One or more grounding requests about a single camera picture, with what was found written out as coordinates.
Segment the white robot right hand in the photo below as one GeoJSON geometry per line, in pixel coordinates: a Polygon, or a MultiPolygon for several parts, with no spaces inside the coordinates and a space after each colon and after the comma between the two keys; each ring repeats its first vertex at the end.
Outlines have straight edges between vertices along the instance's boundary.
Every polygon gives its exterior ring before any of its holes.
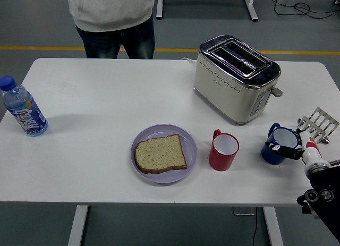
{"type": "Polygon", "coordinates": [[[320,150],[306,130],[280,127],[274,124],[268,133],[268,139],[261,149],[262,158],[269,164],[279,165],[285,159],[301,159],[307,166],[324,166],[330,163],[322,158],[320,150]]]}

